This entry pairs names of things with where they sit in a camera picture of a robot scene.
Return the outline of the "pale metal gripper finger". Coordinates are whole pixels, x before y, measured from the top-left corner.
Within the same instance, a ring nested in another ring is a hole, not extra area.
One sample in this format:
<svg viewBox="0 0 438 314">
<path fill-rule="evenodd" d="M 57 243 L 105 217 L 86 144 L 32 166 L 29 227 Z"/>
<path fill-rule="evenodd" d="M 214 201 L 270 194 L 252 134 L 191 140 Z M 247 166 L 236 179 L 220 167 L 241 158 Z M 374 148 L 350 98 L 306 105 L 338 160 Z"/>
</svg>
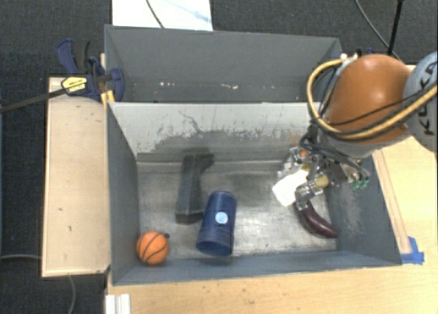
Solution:
<svg viewBox="0 0 438 314">
<path fill-rule="evenodd" d="M 279 178 L 298 172 L 306 162 L 308 152 L 299 146 L 292 147 L 288 150 L 287 157 L 283 160 L 279 170 Z"/>
<path fill-rule="evenodd" d="M 295 190 L 295 206 L 303 211 L 312 206 L 311 200 L 324 194 L 324 190 L 314 182 L 306 182 L 299 185 Z"/>
</svg>

